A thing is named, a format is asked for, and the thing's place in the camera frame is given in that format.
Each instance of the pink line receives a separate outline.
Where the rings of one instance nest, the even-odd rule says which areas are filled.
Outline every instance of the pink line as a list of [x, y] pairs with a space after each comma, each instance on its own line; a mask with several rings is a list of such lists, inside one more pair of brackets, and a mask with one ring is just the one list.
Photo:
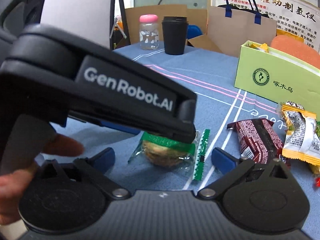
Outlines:
[[[191, 78], [191, 77], [188, 77], [188, 76], [185, 76], [185, 75], [179, 74], [179, 73], [170, 72], [170, 71], [165, 70], [165, 69], [163, 69], [163, 68], [161, 68], [161, 67], [159, 67], [159, 66], [156, 66], [156, 65], [146, 65], [146, 66], [154, 66], [154, 67], [159, 68], [159, 69], [161, 69], [161, 70], [167, 71], [167, 72], [169, 72], [169, 73], [171, 73], [171, 74], [179, 75], [179, 76], [182, 76], [182, 77], [185, 77], [185, 78], [191, 79], [191, 80], [193, 80], [193, 81], [196, 81], [196, 82], [199, 82], [199, 83], [202, 83], [202, 84], [205, 84], [205, 85], [209, 85], [209, 86], [217, 87], [217, 88], [220, 88], [220, 89], [222, 89], [222, 90], [225, 90], [225, 91], [228, 91], [228, 92], [231, 92], [231, 93], [237, 94], [237, 92], [234, 92], [234, 91], [232, 91], [232, 90], [229, 90], [229, 89], [226, 89], [226, 88], [223, 88], [223, 87], [219, 87], [219, 86], [217, 86], [217, 85], [213, 85], [213, 84], [210, 84], [210, 83], [207, 83], [207, 82], [203, 82], [203, 81], [201, 81], [201, 80], [194, 79], [194, 78]], [[275, 110], [275, 108], [274, 108], [274, 107], [272, 107], [272, 106], [268, 106], [268, 105], [266, 105], [266, 104], [264, 104], [264, 103], [261, 103], [261, 102], [259, 102], [259, 101], [255, 100], [255, 99], [253, 99], [253, 98], [248, 98], [248, 97], [246, 97], [246, 99], [248, 99], [248, 100], [252, 100], [252, 101], [254, 101], [254, 102], [256, 102], [256, 103], [258, 103], [258, 104], [260, 104], [260, 105], [262, 105], [262, 106], [265, 106], [265, 107], [268, 107], [268, 108], [271, 108], [271, 109]]]
[[[199, 86], [199, 87], [203, 87], [203, 88], [206, 88], [206, 89], [209, 89], [209, 90], [212, 90], [212, 91], [215, 91], [215, 92], [224, 94], [224, 95], [229, 96], [229, 97], [232, 97], [232, 98], [236, 98], [235, 96], [229, 95], [229, 94], [224, 93], [224, 92], [222, 92], [222, 91], [220, 91], [220, 90], [213, 89], [213, 88], [210, 88], [210, 87], [205, 87], [205, 86], [203, 86], [203, 85], [199, 85], [199, 84], [197, 84], [197, 83], [191, 82], [191, 81], [189, 81], [189, 80], [185, 80], [185, 79], [183, 79], [183, 78], [179, 78], [179, 77], [171, 76], [171, 75], [168, 75], [168, 74], [164, 74], [164, 73], [161, 73], [161, 72], [159, 72], [159, 71], [157, 71], [157, 70], [155, 70], [155, 69], [153, 69], [153, 68], [151, 68], [151, 69], [152, 69], [153, 71], [156, 71], [156, 72], [158, 72], [158, 73], [166, 76], [166, 77], [170, 77], [170, 78], [173, 78], [173, 79], [182, 80], [182, 81], [188, 82], [188, 83], [190, 83], [190, 84], [193, 84], [193, 85], [196, 85], [196, 86]], [[241, 98], [238, 98], [238, 99], [239, 99], [240, 101], [244, 101], [244, 102], [246, 102], [246, 103], [248, 103], [248, 104], [251, 104], [251, 105], [256, 105], [257, 107], [259, 107], [259, 108], [261, 108], [261, 109], [264, 109], [264, 110], [266, 110], [266, 111], [268, 111], [268, 112], [271, 112], [271, 113], [273, 113], [273, 114], [276, 114], [276, 112], [273, 112], [273, 111], [270, 110], [270, 109], [264, 108], [264, 107], [262, 107], [262, 106], [258, 106], [257, 104], [255, 104], [255, 102], [248, 102], [248, 101], [246, 101], [246, 100], [244, 100], [244, 99], [241, 99]]]

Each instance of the transparent jar with pink lid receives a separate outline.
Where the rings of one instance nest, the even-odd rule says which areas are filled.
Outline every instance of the transparent jar with pink lid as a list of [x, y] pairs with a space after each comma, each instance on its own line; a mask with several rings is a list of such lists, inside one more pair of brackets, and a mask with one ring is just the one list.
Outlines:
[[159, 47], [158, 16], [147, 14], [140, 16], [140, 46], [151, 50]]

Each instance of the black circular disc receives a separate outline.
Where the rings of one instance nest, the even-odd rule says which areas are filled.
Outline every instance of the black circular disc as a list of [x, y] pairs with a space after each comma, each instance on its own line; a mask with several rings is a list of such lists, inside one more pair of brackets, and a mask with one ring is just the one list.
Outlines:
[[301, 227], [309, 213], [308, 199], [295, 189], [286, 179], [247, 182], [229, 189], [223, 206], [241, 227], [255, 232], [285, 232]]
[[19, 203], [26, 226], [42, 234], [67, 234], [92, 225], [106, 199], [90, 184], [46, 179], [34, 181]]

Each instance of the dark blue bag handle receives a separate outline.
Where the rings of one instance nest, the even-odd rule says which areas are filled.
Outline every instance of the dark blue bag handle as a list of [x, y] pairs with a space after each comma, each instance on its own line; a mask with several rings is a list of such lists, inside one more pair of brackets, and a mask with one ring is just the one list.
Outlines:
[[[231, 7], [229, 5], [228, 0], [226, 0], [226, 2], [227, 2], [227, 7], [226, 7], [226, 15], [225, 16], [231, 18], [232, 17]], [[259, 12], [259, 9], [258, 9], [258, 6], [257, 6], [257, 3], [256, 3], [255, 0], [253, 0], [253, 3], [254, 3], [254, 6], [256, 8], [255, 17], [254, 17], [254, 23], [261, 25], [261, 13]]]

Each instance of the red candy wrapper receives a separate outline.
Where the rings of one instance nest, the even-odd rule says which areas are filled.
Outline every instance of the red candy wrapper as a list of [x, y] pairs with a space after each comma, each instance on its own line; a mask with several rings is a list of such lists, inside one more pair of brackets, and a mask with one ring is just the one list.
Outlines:
[[278, 158], [290, 167], [290, 161], [281, 155], [283, 143], [273, 130], [273, 124], [266, 118], [248, 119], [230, 123], [227, 129], [237, 131], [242, 157], [263, 164]]

